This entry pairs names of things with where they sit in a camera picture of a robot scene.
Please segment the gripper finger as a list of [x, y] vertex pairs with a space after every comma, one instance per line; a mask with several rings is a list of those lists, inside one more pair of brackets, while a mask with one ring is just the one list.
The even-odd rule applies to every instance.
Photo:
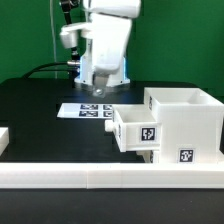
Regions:
[[106, 93], [108, 77], [94, 75], [93, 76], [93, 95], [96, 97], [104, 97]]

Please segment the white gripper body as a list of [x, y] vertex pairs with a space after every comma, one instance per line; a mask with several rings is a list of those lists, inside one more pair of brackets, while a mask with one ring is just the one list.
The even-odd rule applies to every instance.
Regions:
[[96, 74], [118, 72], [127, 48], [132, 14], [125, 10], [88, 10], [89, 21], [73, 23], [81, 36], [92, 40], [91, 62]]

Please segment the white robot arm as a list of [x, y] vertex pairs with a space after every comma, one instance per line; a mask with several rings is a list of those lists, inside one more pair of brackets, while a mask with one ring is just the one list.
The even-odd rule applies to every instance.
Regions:
[[126, 49], [141, 0], [60, 0], [60, 5], [66, 21], [60, 38], [71, 50], [67, 64], [75, 86], [99, 97], [128, 87]]

